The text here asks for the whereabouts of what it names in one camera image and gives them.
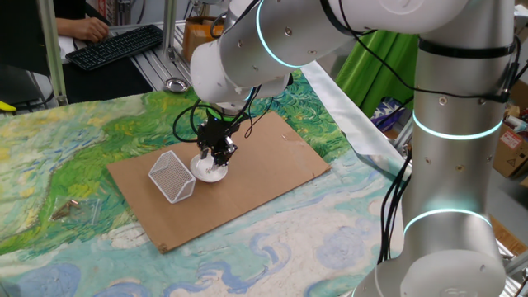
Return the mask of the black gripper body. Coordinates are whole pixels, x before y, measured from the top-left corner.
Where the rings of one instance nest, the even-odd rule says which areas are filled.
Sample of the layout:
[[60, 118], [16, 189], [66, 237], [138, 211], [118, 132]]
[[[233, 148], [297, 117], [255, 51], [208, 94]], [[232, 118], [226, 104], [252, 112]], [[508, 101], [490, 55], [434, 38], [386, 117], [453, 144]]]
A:
[[239, 130], [240, 124], [219, 119], [207, 120], [198, 126], [198, 144], [217, 144]]

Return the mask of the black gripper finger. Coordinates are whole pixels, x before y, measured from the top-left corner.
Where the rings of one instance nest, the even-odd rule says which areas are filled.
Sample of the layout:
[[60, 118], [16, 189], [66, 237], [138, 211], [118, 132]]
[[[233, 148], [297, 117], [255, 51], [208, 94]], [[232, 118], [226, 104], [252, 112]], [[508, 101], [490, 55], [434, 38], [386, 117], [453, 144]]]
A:
[[214, 164], [222, 167], [229, 164], [229, 160], [234, 155], [238, 146], [232, 141], [231, 138], [221, 139], [213, 148], [212, 148], [212, 157], [214, 159]]
[[199, 153], [200, 160], [213, 157], [213, 142], [210, 139], [198, 138], [197, 146], [200, 150], [200, 153]]

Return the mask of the person's bare hand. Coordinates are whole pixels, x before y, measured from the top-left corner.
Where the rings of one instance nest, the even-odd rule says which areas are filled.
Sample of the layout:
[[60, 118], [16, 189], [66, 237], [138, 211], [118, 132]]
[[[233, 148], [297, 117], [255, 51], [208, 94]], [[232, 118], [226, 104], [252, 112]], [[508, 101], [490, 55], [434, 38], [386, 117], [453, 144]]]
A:
[[76, 39], [97, 43], [104, 40], [108, 34], [108, 25], [95, 17], [73, 22], [72, 36]]

